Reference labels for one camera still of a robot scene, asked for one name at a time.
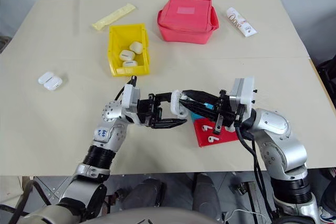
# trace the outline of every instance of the silver robot arm segment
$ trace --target silver robot arm segment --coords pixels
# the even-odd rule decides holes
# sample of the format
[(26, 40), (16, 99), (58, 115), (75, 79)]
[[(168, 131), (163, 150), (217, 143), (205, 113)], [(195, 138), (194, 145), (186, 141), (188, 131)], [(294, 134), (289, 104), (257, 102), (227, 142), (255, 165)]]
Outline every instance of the silver robot arm segment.
[(281, 215), (306, 216), (319, 223), (316, 199), (307, 179), (307, 152), (282, 115), (256, 109), (249, 129), (271, 177), (273, 199)]
[(110, 176), (112, 160), (126, 137), (127, 126), (139, 124), (135, 113), (139, 98), (140, 90), (126, 84), (123, 104), (112, 101), (105, 105), (88, 153), (77, 166), (60, 202), (25, 216), (19, 224), (74, 224), (99, 214), (107, 192), (103, 182)]

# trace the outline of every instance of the floor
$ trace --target floor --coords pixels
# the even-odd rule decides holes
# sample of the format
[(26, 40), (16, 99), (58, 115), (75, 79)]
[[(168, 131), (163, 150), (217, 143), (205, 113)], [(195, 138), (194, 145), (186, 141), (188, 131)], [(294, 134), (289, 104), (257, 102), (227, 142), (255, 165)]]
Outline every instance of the floor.
[[(212, 172), (207, 173), (212, 179), (215, 188), (218, 192), (219, 201), (221, 204), (221, 209), (223, 212), (228, 212), (228, 215), (234, 209), (249, 210), (250, 203), (248, 195), (240, 195), (232, 190), (232, 185), (237, 185), (240, 182), (254, 181), (253, 172)], [(161, 182), (166, 183), (166, 194), (162, 202), (162, 206), (178, 207), (185, 209), (192, 209), (192, 186), (193, 186), (193, 173), (171, 173), (171, 174), (141, 174), (141, 175), (112, 175), (105, 182), (108, 188), (108, 195), (113, 194), (119, 188), (132, 189), (137, 184), (142, 182), (147, 178), (156, 178)], [(323, 191), (328, 185), (328, 180), (324, 179), (318, 172), (317, 169), (310, 170), (309, 178), (311, 180), (312, 189), (319, 201), (322, 196)], [(52, 204), (56, 204), (59, 197), (64, 192), (65, 188), (70, 182), (70, 177), (35, 177), (36, 181), (39, 182), (43, 188), (45, 194), (48, 196)], [(271, 203), (271, 207), (274, 207), (271, 198), (271, 185), (269, 176), (264, 172), (264, 179), (266, 183), (266, 188), (268, 188), (268, 198)], [(261, 213), (265, 216), (267, 215), (263, 201), (261, 199), (261, 194), (257, 190), (258, 201), (260, 205)], [(29, 200), (27, 202), (25, 211), (32, 212), (42, 207), (44, 202), (40, 199), (39, 195), (35, 190), (31, 193)], [(115, 206), (111, 207), (111, 212), (119, 211), (120, 203), (117, 201)], [(0, 223), (7, 223), (10, 215), (1, 211), (0, 212)], [(254, 223), (252, 215), (245, 212), (235, 212), (230, 223)]]

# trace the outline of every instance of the tube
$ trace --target tube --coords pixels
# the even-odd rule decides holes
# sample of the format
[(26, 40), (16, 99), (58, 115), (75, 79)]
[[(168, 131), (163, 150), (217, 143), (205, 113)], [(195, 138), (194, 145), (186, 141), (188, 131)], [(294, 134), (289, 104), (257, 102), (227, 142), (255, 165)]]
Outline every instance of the tube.
[(257, 31), (246, 21), (246, 19), (239, 14), (233, 7), (230, 7), (226, 11), (228, 19), (244, 34), (245, 37), (249, 37), (256, 34)]

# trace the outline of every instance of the black machine part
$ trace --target black machine part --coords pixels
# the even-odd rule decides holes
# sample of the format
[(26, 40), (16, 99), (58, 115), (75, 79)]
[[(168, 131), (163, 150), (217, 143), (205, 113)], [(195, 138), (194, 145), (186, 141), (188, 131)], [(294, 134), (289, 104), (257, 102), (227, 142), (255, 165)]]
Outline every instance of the black machine part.
[(303, 216), (283, 216), (272, 222), (272, 224), (286, 224), (286, 223), (314, 224), (315, 222), (312, 219)]
[(316, 69), (331, 101), (336, 107), (336, 55), (332, 59), (319, 64)]
[(92, 195), (89, 205), (84, 214), (85, 219), (93, 219), (98, 216), (101, 206), (103, 205), (105, 195), (107, 192), (107, 187), (101, 184), (97, 190)]
[[(240, 195), (248, 194), (248, 198), (251, 204), (252, 212), (261, 212), (258, 196), (257, 196), (257, 187), (255, 182), (242, 182), (239, 185), (234, 186), (235, 191)], [(262, 224), (263, 219), (261, 215), (253, 214), (253, 219), (255, 224)]]
[(162, 119), (161, 102), (170, 102), (171, 93), (149, 94), (148, 99), (138, 101), (138, 117), (141, 123), (153, 129), (170, 129), (185, 123), (186, 119)]
[(274, 196), (291, 204), (303, 204), (312, 199), (308, 178), (297, 180), (278, 180), (271, 178)]
[[(236, 114), (231, 109), (229, 96), (225, 90), (221, 90), (218, 97), (197, 90), (183, 90), (182, 93), (189, 99), (180, 99), (180, 104), (192, 112), (211, 121), (220, 122), (220, 126), (230, 126), (234, 122)], [(211, 104), (213, 108), (207, 108), (204, 103)], [(220, 129), (214, 130), (214, 134), (219, 134), (219, 132)]]
[(157, 179), (149, 178), (138, 184), (124, 199), (122, 210), (158, 207), (165, 193), (165, 186)]
[(83, 160), (83, 164), (95, 166), (103, 169), (110, 169), (115, 152), (91, 145), (88, 154)]
[(63, 198), (57, 204), (58, 206), (67, 208), (72, 215), (80, 216), (83, 218), (85, 213), (85, 204), (79, 200), (71, 199), (71, 198)]
[(200, 212), (217, 221), (222, 220), (218, 194), (211, 178), (204, 173), (196, 176), (193, 211)]

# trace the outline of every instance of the table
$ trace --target table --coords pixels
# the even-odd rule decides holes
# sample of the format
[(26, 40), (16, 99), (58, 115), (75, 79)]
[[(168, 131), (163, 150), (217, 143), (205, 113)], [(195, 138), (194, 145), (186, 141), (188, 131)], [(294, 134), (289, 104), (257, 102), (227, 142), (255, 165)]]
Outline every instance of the table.
[[(129, 79), (111, 76), (108, 28), (98, 32), (90, 24), (126, 3), (137, 10), (114, 24), (145, 23), (150, 40), (151, 73), (137, 84), (142, 98), (175, 89), (218, 94), (230, 90), (235, 78), (255, 76), (255, 107), (290, 120), (307, 149), (308, 167), (336, 165), (330, 158), (336, 148), (335, 109), (280, 0), (213, 0), (219, 29), (206, 45), (161, 39), (156, 15), (167, 1), (36, 2), (0, 55), (0, 174), (74, 172), (103, 106)], [(231, 6), (258, 34), (245, 38), (227, 21)], [(37, 83), (46, 71), (64, 79), (55, 92)], [(130, 125), (112, 173), (252, 170), (252, 160), (238, 141), (199, 148), (191, 120), (170, 130)]]

